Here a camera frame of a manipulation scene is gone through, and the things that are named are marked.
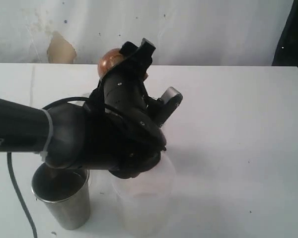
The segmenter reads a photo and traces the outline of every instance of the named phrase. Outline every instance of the stainless steel cup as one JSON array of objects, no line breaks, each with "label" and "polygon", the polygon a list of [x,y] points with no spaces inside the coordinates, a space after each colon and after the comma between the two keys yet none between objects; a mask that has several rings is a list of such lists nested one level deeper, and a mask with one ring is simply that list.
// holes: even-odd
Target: stainless steel cup
[{"label": "stainless steel cup", "polygon": [[88,170],[52,169],[42,164],[33,175],[32,191],[64,229],[75,230],[90,215],[88,178]]}]

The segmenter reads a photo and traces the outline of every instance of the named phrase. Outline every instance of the black cylinder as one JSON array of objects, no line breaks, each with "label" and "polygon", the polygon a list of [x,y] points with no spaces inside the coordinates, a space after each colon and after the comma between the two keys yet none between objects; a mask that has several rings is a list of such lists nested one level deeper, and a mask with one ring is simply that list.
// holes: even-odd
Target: black cylinder
[{"label": "black cylinder", "polygon": [[48,134],[42,110],[0,99],[0,152],[40,152]]}]

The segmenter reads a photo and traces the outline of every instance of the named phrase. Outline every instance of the white tabletop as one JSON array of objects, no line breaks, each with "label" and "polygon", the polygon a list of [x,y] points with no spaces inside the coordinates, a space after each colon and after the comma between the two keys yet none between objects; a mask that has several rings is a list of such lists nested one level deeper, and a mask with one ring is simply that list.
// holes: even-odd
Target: white tabletop
[{"label": "white tabletop", "polygon": [[[97,85],[95,65],[0,64],[0,98],[41,108]],[[163,131],[177,170],[163,238],[298,238],[298,69],[151,66],[148,92],[184,96]],[[111,175],[93,171],[92,213],[62,229],[31,193],[39,156],[12,154],[16,179],[40,238],[130,237],[115,210]],[[0,154],[0,237],[32,237]]]}]

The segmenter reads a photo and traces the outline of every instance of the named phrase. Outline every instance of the clear plastic cup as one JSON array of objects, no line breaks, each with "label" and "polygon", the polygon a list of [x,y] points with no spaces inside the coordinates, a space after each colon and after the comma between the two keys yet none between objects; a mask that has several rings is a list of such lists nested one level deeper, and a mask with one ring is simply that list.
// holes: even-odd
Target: clear plastic cup
[{"label": "clear plastic cup", "polygon": [[113,178],[117,206],[127,231],[137,237],[152,235],[166,223],[175,169],[165,153],[151,170],[136,178]]}]

